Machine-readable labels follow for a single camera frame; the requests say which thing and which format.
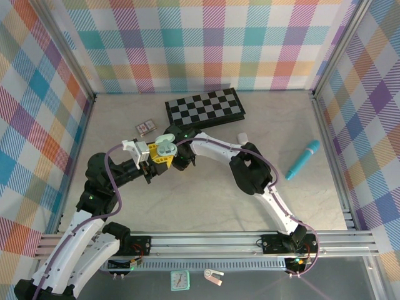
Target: white cable clip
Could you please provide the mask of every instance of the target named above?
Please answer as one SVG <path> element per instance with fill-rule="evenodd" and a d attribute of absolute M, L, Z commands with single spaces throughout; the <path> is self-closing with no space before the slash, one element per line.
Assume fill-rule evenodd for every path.
<path fill-rule="evenodd" d="M 223 283 L 221 280 L 219 280 L 219 276 L 224 276 L 223 272 L 211 270 L 211 269 L 205 269 L 204 270 L 204 278 L 206 278 L 208 281 L 211 281 L 212 283 L 215 283 L 217 286 L 221 286 Z"/>

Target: teal clock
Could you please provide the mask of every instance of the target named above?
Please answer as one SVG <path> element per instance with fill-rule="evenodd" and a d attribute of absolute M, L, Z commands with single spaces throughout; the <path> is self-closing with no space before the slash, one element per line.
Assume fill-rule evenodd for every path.
<path fill-rule="evenodd" d="M 190 288 L 189 271 L 171 272 L 171 291 L 186 291 Z"/>

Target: checkered board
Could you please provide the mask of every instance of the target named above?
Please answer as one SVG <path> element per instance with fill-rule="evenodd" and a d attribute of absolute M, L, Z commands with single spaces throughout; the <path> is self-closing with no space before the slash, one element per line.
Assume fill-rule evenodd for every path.
<path fill-rule="evenodd" d="M 165 102 L 170 124 L 185 130 L 208 128 L 243 120 L 246 113 L 235 89 Z"/>

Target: small box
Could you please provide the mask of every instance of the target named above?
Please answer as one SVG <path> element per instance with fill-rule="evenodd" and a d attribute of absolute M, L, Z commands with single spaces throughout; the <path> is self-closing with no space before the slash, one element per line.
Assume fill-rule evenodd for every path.
<path fill-rule="evenodd" d="M 150 133 L 153 130 L 157 129 L 157 126 L 154 124 L 153 120 L 147 120 L 136 126 L 137 131 L 139 132 L 140 136 L 144 136 L 147 133 Z"/>

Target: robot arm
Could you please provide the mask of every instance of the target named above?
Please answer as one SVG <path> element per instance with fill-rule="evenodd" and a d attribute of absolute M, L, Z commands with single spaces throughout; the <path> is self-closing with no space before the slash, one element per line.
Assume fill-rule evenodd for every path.
<path fill-rule="evenodd" d="M 293 221 L 288 207 L 271 184 L 271 169 L 260 159 L 255 145 L 229 144 L 201 131 L 181 131 L 176 126 L 170 126 L 165 134 L 152 144 L 136 140 L 122 142 L 132 159 L 120 165 L 115 165 L 111 159 L 108 161 L 118 187 L 141 176 L 150 183 L 154 176 L 161 175 L 171 165 L 183 171 L 190 163 L 195 164 L 197 155 L 206 156 L 229 166 L 238 187 L 262 203 L 279 227 L 279 245 L 291 253 L 298 249 L 306 235 L 306 228 Z M 104 153 L 98 153 L 90 158 L 86 171 L 88 180 L 69 229 L 32 279 L 18 282 L 14 289 L 18 299 L 32 299 L 38 286 L 41 290 L 37 299 L 76 299 L 91 276 L 112 255 L 137 255 L 137 249 L 133 251 L 130 247 L 138 241 L 133 241 L 130 229 L 120 224 L 112 222 L 105 226 L 87 251 L 86 246 L 106 219 L 92 220 L 74 232 L 74 228 L 85 220 L 109 214 L 117 202 L 115 191 L 104 171 L 104 156 Z M 150 252 L 151 237 L 142 237 L 146 238 L 143 244 L 146 246 L 142 248 L 146 249 L 142 255 Z M 46 273 L 53 256 L 56 258 Z"/>

